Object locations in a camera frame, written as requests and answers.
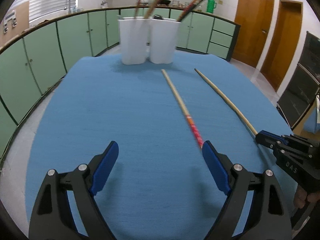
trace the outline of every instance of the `faucet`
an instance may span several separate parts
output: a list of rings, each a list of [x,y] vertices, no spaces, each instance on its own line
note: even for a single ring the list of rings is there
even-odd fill
[[[71,0],[66,0],[66,6],[64,7],[65,10],[67,10],[67,2],[69,1],[69,11],[68,14],[71,14]]]

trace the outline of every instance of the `tiled floor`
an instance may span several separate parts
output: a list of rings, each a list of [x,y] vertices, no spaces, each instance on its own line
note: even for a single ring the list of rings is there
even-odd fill
[[[118,53],[120,53],[120,46],[108,50],[103,55]],[[279,99],[278,95],[258,70],[234,59],[230,63],[249,78],[269,98],[273,105],[276,104]],[[20,129],[12,143],[0,174],[0,198],[12,219],[26,236],[28,235],[29,227],[25,208],[27,164],[37,128],[53,93],[39,104]]]

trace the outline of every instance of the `metal screw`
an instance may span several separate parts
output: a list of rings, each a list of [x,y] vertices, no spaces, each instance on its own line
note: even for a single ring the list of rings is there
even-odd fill
[[[54,169],[48,170],[48,175],[52,176],[56,171]]]
[[[240,164],[235,164],[233,165],[233,168],[236,170],[236,171],[241,171],[242,170],[242,166]]]
[[[80,164],[79,167],[78,167],[78,170],[79,171],[85,171],[87,169],[87,167],[88,167],[87,164]]]
[[[266,174],[267,174],[269,177],[271,177],[271,176],[273,175],[273,172],[272,172],[272,170],[266,170]]]

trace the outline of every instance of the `table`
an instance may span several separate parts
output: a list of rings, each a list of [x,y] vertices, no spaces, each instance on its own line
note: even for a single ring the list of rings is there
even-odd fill
[[[123,65],[121,55],[79,60],[55,90],[33,142],[26,179],[30,219],[49,169],[72,171],[111,140],[119,157],[95,200],[118,240],[203,239],[226,196],[220,192],[171,93],[165,69],[204,140],[247,170],[272,169],[293,209],[296,183],[268,150],[258,147],[229,106],[194,71],[200,70],[257,131],[290,134],[268,99],[233,65],[214,55],[176,52],[172,64]],[[78,230],[85,234],[73,194]],[[244,228],[247,195],[235,234]]]

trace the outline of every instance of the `white cup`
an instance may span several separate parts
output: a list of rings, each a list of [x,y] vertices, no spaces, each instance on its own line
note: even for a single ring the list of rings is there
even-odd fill
[[[174,19],[150,20],[150,61],[156,64],[169,64],[177,45],[180,22]]]
[[[125,65],[141,64],[147,58],[147,38],[149,19],[143,17],[125,17],[118,20],[122,63]]]

